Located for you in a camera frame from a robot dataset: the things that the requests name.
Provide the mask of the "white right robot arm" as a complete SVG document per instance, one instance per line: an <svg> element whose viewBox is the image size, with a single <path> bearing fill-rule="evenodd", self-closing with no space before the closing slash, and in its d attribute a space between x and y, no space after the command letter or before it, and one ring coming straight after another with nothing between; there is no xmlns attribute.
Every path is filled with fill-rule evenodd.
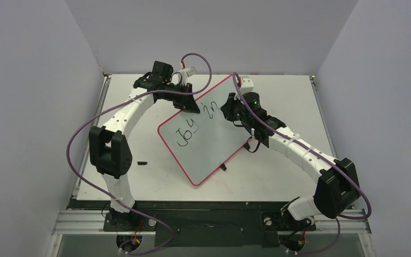
<svg viewBox="0 0 411 257"><path fill-rule="evenodd" d="M280 221L284 227L293 229L319 214L336 218L361 196L356 189L359 182L351 160L321 154L284 122L268 115L260 106L258 93L245 93L243 98L245 103L236 93L229 93L220 108L224 118L244 128L259 144L290 159L316 184L314 195L299 196L281 209Z"/></svg>

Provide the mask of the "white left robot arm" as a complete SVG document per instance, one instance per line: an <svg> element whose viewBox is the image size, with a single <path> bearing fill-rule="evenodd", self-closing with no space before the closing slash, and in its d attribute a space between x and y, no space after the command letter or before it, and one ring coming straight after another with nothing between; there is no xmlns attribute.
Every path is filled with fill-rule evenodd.
<svg viewBox="0 0 411 257"><path fill-rule="evenodd" d="M105 180L111 197L111 209L119 213L117 223L124 230L137 226L138 215L130 210L135 204L128 181L133 156L127 137L142 115L157 100L172 102L176 109L200 113L192 95L193 86L187 79L196 73L194 67L184 66L178 71L178 83L171 81L173 67L155 61L152 71L138 78L128 96L128 105L118 111L101 127L89 131L90 162Z"/></svg>

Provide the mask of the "red framed whiteboard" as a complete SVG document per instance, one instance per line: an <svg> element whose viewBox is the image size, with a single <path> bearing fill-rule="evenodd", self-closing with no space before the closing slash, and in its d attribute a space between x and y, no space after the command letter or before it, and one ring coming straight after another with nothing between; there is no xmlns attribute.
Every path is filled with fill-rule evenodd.
<svg viewBox="0 0 411 257"><path fill-rule="evenodd" d="M235 92L229 75L196 98L199 114L179 111L158 127L160 138L194 186L201 185L250 138L220 110Z"/></svg>

